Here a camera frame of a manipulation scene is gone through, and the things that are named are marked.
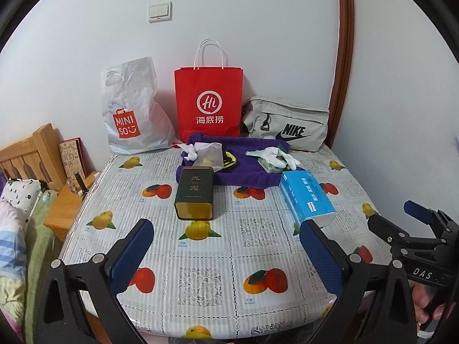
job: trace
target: book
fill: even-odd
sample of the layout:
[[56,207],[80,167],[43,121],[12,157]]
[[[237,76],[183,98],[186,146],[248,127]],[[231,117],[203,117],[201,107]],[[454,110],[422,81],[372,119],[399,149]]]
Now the book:
[[183,168],[174,207],[177,217],[181,220],[212,220],[212,167]]
[[310,219],[319,227],[327,226],[333,221],[336,211],[311,172],[284,172],[279,188],[293,213],[298,229],[303,221]]
[[59,151],[67,178],[75,179],[75,172],[78,172],[82,178],[87,177],[80,138],[62,141],[59,143]]

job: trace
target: green blanket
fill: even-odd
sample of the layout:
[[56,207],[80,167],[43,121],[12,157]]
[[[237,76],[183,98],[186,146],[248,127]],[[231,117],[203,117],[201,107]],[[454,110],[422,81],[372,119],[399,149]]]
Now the green blanket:
[[43,221],[57,197],[57,192],[48,190],[50,199],[43,203],[38,200],[26,232],[27,279],[25,296],[25,314],[22,333],[26,344],[34,342],[38,305],[43,291],[43,283],[51,261],[59,256],[62,242],[53,232],[43,225]]

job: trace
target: fruit print tablecloth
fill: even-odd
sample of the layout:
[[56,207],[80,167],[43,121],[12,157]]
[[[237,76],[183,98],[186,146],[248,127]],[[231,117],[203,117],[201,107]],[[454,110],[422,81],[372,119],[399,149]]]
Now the fruit print tablecloth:
[[[322,184],[337,215],[324,232],[347,253],[387,263],[387,245],[366,227],[375,206],[361,186],[323,146],[293,152]],[[323,316],[327,293],[299,242],[278,187],[214,188],[209,222],[179,220],[174,211],[180,150],[113,156],[84,201],[61,258],[86,262],[107,252],[139,218],[155,237],[128,289],[118,295],[140,331],[190,339],[263,335]],[[87,309],[95,314],[89,295]]]

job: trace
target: blue gripper pad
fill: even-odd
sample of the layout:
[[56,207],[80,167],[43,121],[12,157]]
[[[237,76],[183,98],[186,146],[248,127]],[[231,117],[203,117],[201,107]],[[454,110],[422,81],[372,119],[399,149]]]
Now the blue gripper pad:
[[424,208],[422,205],[419,205],[411,200],[408,200],[403,205],[403,210],[406,214],[418,219],[426,225],[433,223],[432,211]]
[[146,252],[153,242],[153,224],[147,219],[140,219],[124,239],[118,240],[110,251],[107,258],[110,259],[113,251],[114,260],[109,265],[107,274],[110,276],[110,292],[113,296],[124,292],[141,264]]
[[343,270],[324,244],[324,240],[328,239],[316,225],[318,231],[324,238],[324,240],[322,240],[319,234],[311,228],[311,222],[313,222],[313,220],[306,220],[301,223],[301,245],[313,263],[325,289],[330,294],[335,294],[337,297],[340,297],[344,291]]

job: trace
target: nike bag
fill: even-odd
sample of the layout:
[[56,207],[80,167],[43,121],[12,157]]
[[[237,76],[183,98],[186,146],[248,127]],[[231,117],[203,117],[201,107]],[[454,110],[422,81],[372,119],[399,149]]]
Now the nike bag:
[[327,136],[328,110],[252,97],[244,106],[249,137],[278,139],[296,150],[317,151]]
[[101,78],[102,117],[113,154],[171,146],[175,130],[155,101],[157,79],[151,57],[107,68]]
[[[220,49],[221,67],[199,67],[199,51],[209,41],[215,41]],[[242,69],[223,67],[223,52],[216,40],[203,40],[196,53],[194,66],[182,67],[174,75],[182,141],[186,142],[195,132],[209,136],[239,136]]]

